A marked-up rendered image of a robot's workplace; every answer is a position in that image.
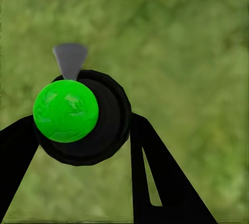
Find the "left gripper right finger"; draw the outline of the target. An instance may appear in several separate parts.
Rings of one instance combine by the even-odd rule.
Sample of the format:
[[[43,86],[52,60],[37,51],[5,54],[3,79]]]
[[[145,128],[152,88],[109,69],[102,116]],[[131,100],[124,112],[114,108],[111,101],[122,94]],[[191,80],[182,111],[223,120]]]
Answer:
[[[218,224],[149,121],[131,115],[134,224]],[[162,206],[150,203],[142,148]]]

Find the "pesticide atomizer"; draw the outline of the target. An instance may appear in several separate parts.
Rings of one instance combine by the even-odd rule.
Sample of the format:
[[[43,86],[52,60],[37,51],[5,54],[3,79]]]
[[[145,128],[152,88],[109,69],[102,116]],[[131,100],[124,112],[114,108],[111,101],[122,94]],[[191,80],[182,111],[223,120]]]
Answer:
[[[123,87],[109,75],[83,70],[89,53],[72,43],[53,47],[62,75],[46,85],[33,106],[38,143],[55,160],[90,166],[119,152],[133,113]]]

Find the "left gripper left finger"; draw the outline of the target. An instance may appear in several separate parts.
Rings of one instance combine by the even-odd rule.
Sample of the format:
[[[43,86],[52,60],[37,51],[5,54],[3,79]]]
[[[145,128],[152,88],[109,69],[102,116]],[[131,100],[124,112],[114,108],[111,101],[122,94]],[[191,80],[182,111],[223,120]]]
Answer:
[[[39,147],[33,115],[0,131],[0,224]]]

